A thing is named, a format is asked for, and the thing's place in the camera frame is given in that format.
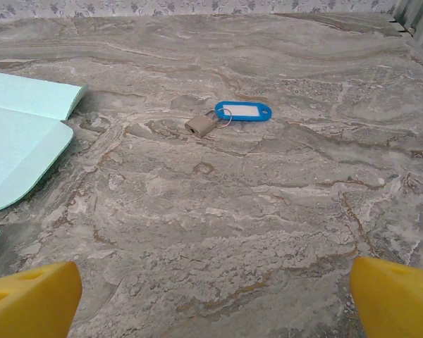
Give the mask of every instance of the gray marble surface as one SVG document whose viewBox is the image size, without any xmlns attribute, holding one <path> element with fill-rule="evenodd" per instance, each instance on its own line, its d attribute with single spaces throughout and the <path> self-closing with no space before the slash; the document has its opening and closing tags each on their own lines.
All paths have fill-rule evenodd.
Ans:
<svg viewBox="0 0 423 338">
<path fill-rule="evenodd" d="M 363 337 L 356 256 L 423 268 L 423 62 L 375 14 L 0 22 L 0 72 L 89 83 L 0 212 L 0 276 L 74 260 L 70 337 Z M 197 139 L 222 100 L 266 123 Z"/>
</svg>

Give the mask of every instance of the tan padlock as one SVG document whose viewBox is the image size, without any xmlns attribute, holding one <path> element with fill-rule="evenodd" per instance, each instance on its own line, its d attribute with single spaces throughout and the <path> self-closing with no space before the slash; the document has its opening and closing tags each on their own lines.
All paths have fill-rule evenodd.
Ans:
<svg viewBox="0 0 423 338">
<path fill-rule="evenodd" d="M 205 115 L 195 116 L 194 118 L 186 122 L 185 128 L 199 138 L 204 137 L 216 127 L 216 124 L 219 120 L 217 117 L 215 119 L 209 118 L 207 115 L 209 115 L 210 113 L 214 113 L 214 111 L 209 111 Z"/>
</svg>

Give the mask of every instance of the light blue folder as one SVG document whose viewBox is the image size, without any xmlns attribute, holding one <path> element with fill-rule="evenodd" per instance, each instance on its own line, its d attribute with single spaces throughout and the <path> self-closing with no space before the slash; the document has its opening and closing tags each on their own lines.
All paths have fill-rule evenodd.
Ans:
<svg viewBox="0 0 423 338">
<path fill-rule="evenodd" d="M 72 140 L 69 117 L 87 86 L 0 73 L 0 209 L 27 194 Z"/>
</svg>

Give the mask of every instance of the floral wallpaper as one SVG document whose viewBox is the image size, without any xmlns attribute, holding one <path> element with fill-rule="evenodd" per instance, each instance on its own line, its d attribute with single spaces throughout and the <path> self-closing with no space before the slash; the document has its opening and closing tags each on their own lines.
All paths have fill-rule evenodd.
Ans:
<svg viewBox="0 0 423 338">
<path fill-rule="evenodd" d="M 376 11 L 397 0 L 0 0 L 0 19 Z"/>
</svg>

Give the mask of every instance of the blue key tag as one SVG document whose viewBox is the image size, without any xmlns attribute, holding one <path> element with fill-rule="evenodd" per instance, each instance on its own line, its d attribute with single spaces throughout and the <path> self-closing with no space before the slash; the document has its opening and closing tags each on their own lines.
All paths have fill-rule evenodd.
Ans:
<svg viewBox="0 0 423 338">
<path fill-rule="evenodd" d="M 267 121 L 272 115 L 271 108 L 258 102 L 222 101 L 214 110 L 220 119 L 232 121 Z"/>
</svg>

